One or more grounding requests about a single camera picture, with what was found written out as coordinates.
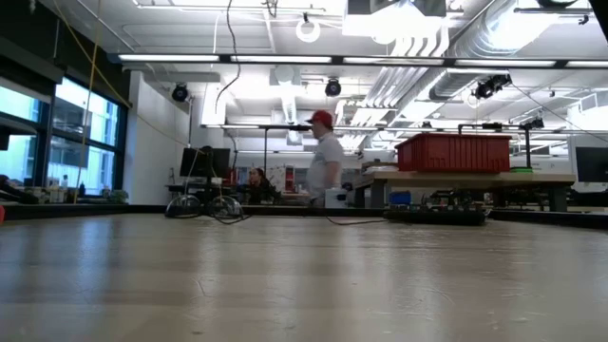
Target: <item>table surface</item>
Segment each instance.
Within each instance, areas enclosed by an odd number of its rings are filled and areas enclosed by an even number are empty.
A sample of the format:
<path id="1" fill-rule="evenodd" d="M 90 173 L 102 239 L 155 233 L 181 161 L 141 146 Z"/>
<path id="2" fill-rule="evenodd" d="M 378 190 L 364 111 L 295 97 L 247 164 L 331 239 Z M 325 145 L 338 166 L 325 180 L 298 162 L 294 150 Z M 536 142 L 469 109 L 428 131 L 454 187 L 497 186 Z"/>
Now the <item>table surface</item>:
<path id="1" fill-rule="evenodd" d="M 534 173 L 467 174 L 467 173 L 430 173 L 377 171 L 361 176 L 355 188 L 366 187 L 375 180 L 386 181 L 393 186 L 408 187 L 454 187 L 486 189 L 522 185 L 569 186 L 577 179 L 575 175 L 548 175 Z"/>
<path id="2" fill-rule="evenodd" d="M 134 214 L 9 221 L 0 240 L 2 341 L 608 336 L 603 231 Z"/>

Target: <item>person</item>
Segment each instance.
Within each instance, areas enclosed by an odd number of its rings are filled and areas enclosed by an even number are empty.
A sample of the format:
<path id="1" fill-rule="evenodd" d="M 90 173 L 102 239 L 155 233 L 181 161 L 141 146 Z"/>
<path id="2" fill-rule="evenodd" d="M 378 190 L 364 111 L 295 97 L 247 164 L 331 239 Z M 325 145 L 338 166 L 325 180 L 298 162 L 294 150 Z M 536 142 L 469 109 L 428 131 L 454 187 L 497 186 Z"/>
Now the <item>person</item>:
<path id="1" fill-rule="evenodd" d="M 318 145 L 306 175 L 306 182 L 311 195 L 311 206 L 324 207 L 325 191 L 340 187 L 344 149 L 333 134 L 332 114 L 317 110 L 307 122 L 312 125 Z"/>
<path id="2" fill-rule="evenodd" d="M 266 179 L 261 168 L 253 168 L 249 172 L 249 186 L 246 192 L 249 194 L 249 204 L 261 204 L 263 200 L 277 201 L 280 198 L 280 194 Z"/>

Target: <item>workbench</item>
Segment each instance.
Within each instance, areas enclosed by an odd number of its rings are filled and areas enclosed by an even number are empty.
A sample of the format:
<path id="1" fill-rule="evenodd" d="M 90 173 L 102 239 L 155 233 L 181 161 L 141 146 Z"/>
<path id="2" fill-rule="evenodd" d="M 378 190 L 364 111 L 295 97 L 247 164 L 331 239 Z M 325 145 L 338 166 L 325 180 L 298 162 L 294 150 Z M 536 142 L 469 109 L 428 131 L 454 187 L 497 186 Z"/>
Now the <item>workbench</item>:
<path id="1" fill-rule="evenodd" d="M 492 193 L 500 193 L 506 188 L 542 187 L 548 190 L 550 210 L 566 212 L 566 190 L 575 181 L 574 175 L 377 171 L 359 177 L 354 183 L 355 206 L 365 207 L 365 189 L 367 188 L 371 191 L 371 208 L 379 209 L 385 207 L 385 194 L 390 192 L 391 187 L 487 190 Z"/>

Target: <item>wooden tabletop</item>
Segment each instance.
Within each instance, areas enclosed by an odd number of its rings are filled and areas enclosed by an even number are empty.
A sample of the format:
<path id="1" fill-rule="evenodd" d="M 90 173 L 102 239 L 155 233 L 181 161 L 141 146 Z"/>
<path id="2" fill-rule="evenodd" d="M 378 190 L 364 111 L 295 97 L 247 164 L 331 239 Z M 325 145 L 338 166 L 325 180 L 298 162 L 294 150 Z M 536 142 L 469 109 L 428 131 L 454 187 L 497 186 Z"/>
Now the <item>wooden tabletop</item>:
<path id="1" fill-rule="evenodd" d="M 355 188 L 371 185 L 374 180 L 386 181 L 391 186 L 412 188 L 465 188 L 487 189 L 526 185 L 570 186 L 577 179 L 575 175 L 547 175 L 534 173 L 467 174 L 377 171 L 361 176 Z"/>

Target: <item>man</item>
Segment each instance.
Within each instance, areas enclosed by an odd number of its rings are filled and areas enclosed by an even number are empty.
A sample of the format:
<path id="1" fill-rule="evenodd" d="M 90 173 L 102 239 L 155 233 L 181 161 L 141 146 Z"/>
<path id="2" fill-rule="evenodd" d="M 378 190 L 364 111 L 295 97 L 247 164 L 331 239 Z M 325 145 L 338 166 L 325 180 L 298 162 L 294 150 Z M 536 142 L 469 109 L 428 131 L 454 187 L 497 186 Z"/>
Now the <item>man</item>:
<path id="1" fill-rule="evenodd" d="M 306 182 L 311 194 L 311 205 L 324 207 L 325 190 L 340 187 L 344 149 L 333 134 L 332 114 L 317 110 L 308 123 L 313 126 L 313 135 L 319 144 L 308 169 Z"/>

